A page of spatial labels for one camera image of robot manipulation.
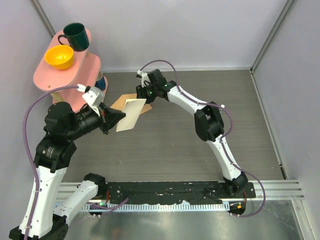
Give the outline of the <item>orange paper envelope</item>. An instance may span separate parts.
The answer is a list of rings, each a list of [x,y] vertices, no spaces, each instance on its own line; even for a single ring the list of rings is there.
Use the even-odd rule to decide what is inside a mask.
[[[125,103],[132,102],[137,99],[136,93],[123,94],[121,95],[110,107],[115,110],[122,110],[125,106]],[[150,104],[145,104],[140,112],[140,114],[144,114],[152,109]]]

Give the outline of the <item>beige letter paper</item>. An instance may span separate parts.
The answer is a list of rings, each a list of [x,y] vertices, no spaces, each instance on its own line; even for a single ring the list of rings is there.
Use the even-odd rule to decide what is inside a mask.
[[[126,116],[117,123],[115,131],[121,132],[133,129],[145,103],[146,99],[138,98],[133,101],[126,102],[122,109],[122,112],[125,113]]]

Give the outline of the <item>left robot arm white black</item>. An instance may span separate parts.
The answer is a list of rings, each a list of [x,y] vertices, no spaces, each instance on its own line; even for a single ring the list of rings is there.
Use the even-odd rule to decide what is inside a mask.
[[[27,211],[21,224],[10,231],[10,239],[63,240],[82,207],[92,198],[100,200],[106,195],[106,179],[89,173],[62,205],[54,207],[59,186],[77,149],[74,141],[95,129],[107,134],[125,116],[104,103],[98,106],[98,112],[86,107],[84,113],[75,113],[64,101],[50,106],[44,119],[46,134],[31,162],[37,176]]]

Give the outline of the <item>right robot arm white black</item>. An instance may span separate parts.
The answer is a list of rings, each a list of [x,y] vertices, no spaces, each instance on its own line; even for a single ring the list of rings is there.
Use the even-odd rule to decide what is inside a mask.
[[[159,69],[137,71],[141,85],[136,87],[137,98],[152,103],[157,97],[176,104],[194,117],[197,136],[212,149],[223,174],[226,193],[233,198],[243,193],[248,178],[238,166],[227,143],[224,122],[215,102],[206,103],[184,91],[175,81],[167,81]]]

